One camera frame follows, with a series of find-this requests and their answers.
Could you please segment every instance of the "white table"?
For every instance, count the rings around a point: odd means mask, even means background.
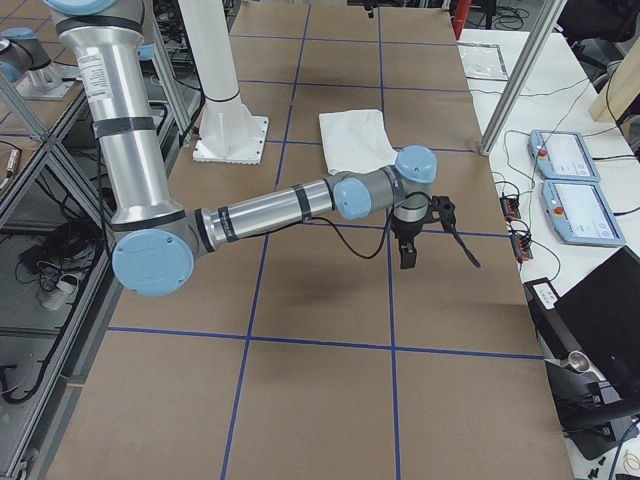
[[[526,41],[525,32],[501,32],[485,30],[465,30],[462,42],[482,44],[498,44],[504,58],[507,72],[511,73],[518,55]],[[560,34],[552,34],[543,49],[536,65],[527,79],[522,91],[524,95],[548,93],[559,88],[568,87],[582,79],[585,73]],[[498,103],[499,95],[481,93],[474,90],[501,92],[506,82],[491,80],[468,79],[472,90],[473,103],[482,131]],[[597,123],[591,119],[588,109],[597,94],[593,87],[585,80],[578,85],[549,96],[522,97],[518,99],[505,127],[506,130],[530,132],[533,129],[570,130],[583,135],[602,132],[614,126],[613,123]],[[631,155],[631,149],[617,129],[612,129],[600,135],[586,137],[585,141],[593,157],[609,157],[615,155]],[[505,153],[505,134],[500,135],[496,146],[489,156],[491,167],[496,175],[496,181],[505,179],[516,184],[521,191],[531,189],[531,182],[507,165]],[[528,138],[519,133],[509,133],[506,136],[506,150],[508,150],[511,165],[527,174],[534,173],[533,162],[527,151]],[[602,180],[600,186],[613,211],[626,211],[640,205],[640,165],[635,159],[621,159],[597,162],[597,168]],[[582,280],[595,267],[604,262],[616,251],[615,248],[580,247],[563,244],[557,237],[543,208],[540,194],[542,179],[535,172],[535,187],[531,196],[521,198],[520,210],[523,218],[531,226],[534,240],[554,251],[562,262],[562,267],[553,285],[563,295]],[[502,192],[503,185],[497,185],[498,192]],[[513,193],[510,186],[505,192]],[[617,217],[627,245],[636,253],[640,253],[640,212]],[[537,245],[532,246],[534,259],[524,262],[520,276],[523,282],[540,277],[553,277],[557,269],[556,260]],[[640,440],[634,439],[625,443],[625,449],[640,455]],[[577,478],[586,478],[592,468],[600,467],[599,478],[607,478],[613,453],[609,452],[603,466],[596,461],[585,460],[571,441],[567,441],[567,449],[571,458],[574,473]],[[622,473],[621,462],[618,473]]]

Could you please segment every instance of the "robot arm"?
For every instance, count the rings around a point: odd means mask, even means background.
[[[44,1],[60,40],[78,60],[118,206],[111,221],[118,238],[112,265],[127,288],[171,293],[188,280],[195,259],[225,243],[336,208],[351,220],[395,207],[391,228],[403,268],[415,264],[413,237],[424,223],[446,222],[445,230],[455,232],[452,204],[429,196],[436,160],[424,147],[409,147],[394,166],[368,174],[342,173],[217,210],[185,212],[169,194],[136,54],[143,42],[143,1]]]
[[[10,82],[28,73],[33,87],[41,92],[62,84],[56,66],[28,28],[9,28],[0,33],[0,72]]]

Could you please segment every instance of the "white cloth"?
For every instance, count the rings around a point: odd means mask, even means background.
[[[380,110],[321,113],[320,132],[331,175],[368,173],[396,161]]]

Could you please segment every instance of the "printed label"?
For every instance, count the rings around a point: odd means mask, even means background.
[[[542,301],[542,304],[547,310],[553,310],[555,303],[558,301],[558,297],[553,293],[551,287],[546,283],[539,283],[533,286],[533,289],[538,294],[538,297]]]
[[[97,53],[79,58],[78,66],[89,103],[113,97],[102,54]]]

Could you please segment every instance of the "light blue joint cap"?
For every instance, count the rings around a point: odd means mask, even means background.
[[[356,220],[371,212],[371,194],[357,178],[347,178],[333,187],[333,199],[345,220]]]
[[[159,297],[178,290],[193,272],[193,254],[177,235],[156,228],[127,234],[113,252],[113,271],[128,289]]]
[[[44,0],[44,3],[65,15],[93,15],[106,10],[116,0]]]
[[[436,156],[422,145],[404,147],[396,158],[396,168],[400,174],[417,183],[433,183],[436,180],[437,166]]]
[[[17,82],[22,77],[22,72],[7,62],[0,62],[0,73],[9,83]]]
[[[138,60],[141,62],[153,59],[156,54],[156,44],[148,43],[138,47]]]
[[[37,40],[36,34],[33,30],[27,27],[14,27],[7,28],[4,32],[0,33],[7,40]]]

